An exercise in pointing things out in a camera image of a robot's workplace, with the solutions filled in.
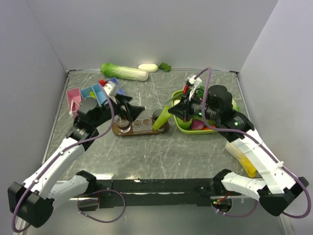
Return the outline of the frosted clear glass cup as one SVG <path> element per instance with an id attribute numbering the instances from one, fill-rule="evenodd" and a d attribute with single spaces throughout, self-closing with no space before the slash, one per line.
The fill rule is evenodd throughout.
<path id="1" fill-rule="evenodd" d="M 121 133 L 127 133 L 131 129 L 131 123 L 127 119 L 122 119 L 118 117 L 115 121 L 115 124 Z"/>

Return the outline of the clear textured plastic holder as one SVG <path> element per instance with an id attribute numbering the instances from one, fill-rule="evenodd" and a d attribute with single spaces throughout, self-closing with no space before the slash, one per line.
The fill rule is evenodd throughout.
<path id="1" fill-rule="evenodd" d="M 152 118 L 137 119 L 132 123 L 134 134 L 146 134 L 153 131 Z"/>

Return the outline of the dark glass cup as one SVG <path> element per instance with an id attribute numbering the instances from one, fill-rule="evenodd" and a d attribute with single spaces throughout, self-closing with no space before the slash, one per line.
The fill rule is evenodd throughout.
<path id="1" fill-rule="evenodd" d="M 167 114 L 164 110 L 158 109 L 153 113 L 153 130 L 158 131 L 159 133 L 165 132 L 165 123 L 168 120 Z"/>

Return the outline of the yellow cabbage by arm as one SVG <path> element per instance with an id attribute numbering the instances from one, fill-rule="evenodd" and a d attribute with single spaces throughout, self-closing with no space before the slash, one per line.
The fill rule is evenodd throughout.
<path id="1" fill-rule="evenodd" d="M 254 178 L 256 176 L 256 173 L 257 173 L 256 168 L 239 148 L 227 142 L 225 145 L 225 149 L 236 160 L 239 161 L 239 163 L 241 164 L 241 166 L 243 167 L 243 169 L 245 170 L 245 172 L 250 178 Z"/>

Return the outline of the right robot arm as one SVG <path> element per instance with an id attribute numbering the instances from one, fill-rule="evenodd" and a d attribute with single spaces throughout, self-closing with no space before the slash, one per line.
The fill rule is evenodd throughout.
<path id="1" fill-rule="evenodd" d="M 312 206 L 307 191 L 309 182 L 291 173 L 266 146 L 252 122 L 233 109 L 232 94 L 225 86 L 211 86 L 201 95 L 186 91 L 172 99 L 174 104 L 169 113 L 182 121 L 195 117 L 202 118 L 204 124 L 212 121 L 212 129 L 242 151 L 261 176 L 250 179 L 222 170 L 214 178 L 213 188 L 217 194 L 233 191 L 250 196 L 269 214 L 279 216 L 301 193 L 305 193 L 308 207 L 300 218 L 309 214 Z"/>

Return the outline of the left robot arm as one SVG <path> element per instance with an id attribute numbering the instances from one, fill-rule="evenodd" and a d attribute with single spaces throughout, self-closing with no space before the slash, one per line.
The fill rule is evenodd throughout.
<path id="1" fill-rule="evenodd" d="M 24 220 L 27 226 L 38 228 L 51 217 L 53 211 L 71 197 L 83 194 L 93 196 L 97 190 L 94 175 L 80 171 L 70 180 L 57 184 L 63 172 L 100 138 L 97 127 L 114 122 L 114 117 L 133 122 L 145 110 L 143 106 L 130 104 L 130 96 L 117 94 L 109 97 L 107 103 L 98 105 L 94 98 L 80 102 L 77 117 L 62 140 L 58 149 L 29 178 L 21 184 L 13 182 L 8 188 L 9 208 L 13 214 L 12 230 L 16 233 L 16 218 Z"/>

